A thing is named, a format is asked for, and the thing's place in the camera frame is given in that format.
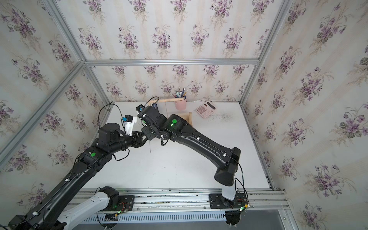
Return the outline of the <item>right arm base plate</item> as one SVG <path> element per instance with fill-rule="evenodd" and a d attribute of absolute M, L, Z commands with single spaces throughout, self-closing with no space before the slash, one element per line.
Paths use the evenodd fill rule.
<path fill-rule="evenodd" d="M 241 209 L 248 208 L 249 201 L 244 193 L 236 193 L 234 200 L 228 200 L 221 194 L 210 194 L 209 205 L 211 209 Z"/>

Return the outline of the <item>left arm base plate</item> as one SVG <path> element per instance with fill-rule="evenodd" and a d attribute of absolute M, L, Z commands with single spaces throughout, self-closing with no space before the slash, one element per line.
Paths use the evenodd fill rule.
<path fill-rule="evenodd" d="M 134 205 L 135 196 L 131 195 L 119 195 L 110 199 L 106 208 L 101 211 L 132 211 Z"/>

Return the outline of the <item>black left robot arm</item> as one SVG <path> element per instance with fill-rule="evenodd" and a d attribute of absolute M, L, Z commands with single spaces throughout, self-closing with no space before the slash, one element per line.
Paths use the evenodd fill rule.
<path fill-rule="evenodd" d="M 124 122 L 133 120 L 132 116 L 121 118 L 121 124 L 106 123 L 98 130 L 98 138 L 82 152 L 65 178 L 35 207 L 25 215 L 16 215 L 5 230 L 72 230 L 92 214 L 109 205 L 118 207 L 119 193 L 109 187 L 103 187 L 89 201 L 77 207 L 65 210 L 80 189 L 92 179 L 112 159 L 115 153 L 129 148 L 142 147 L 147 138 L 143 132 L 132 131 L 129 134 Z"/>

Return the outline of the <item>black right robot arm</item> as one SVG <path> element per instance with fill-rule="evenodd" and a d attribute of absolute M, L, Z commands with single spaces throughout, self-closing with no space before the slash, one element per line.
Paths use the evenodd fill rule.
<path fill-rule="evenodd" d="M 149 140 L 158 138 L 162 146 L 171 140 L 207 158 L 217 167 L 214 179 L 222 185 L 222 198 L 229 202 L 235 201 L 235 175 L 241 156 L 239 148 L 230 149 L 212 141 L 178 115 L 173 114 L 166 118 L 153 105 L 141 104 L 136 110 L 138 118 L 145 125 L 141 131 Z"/>

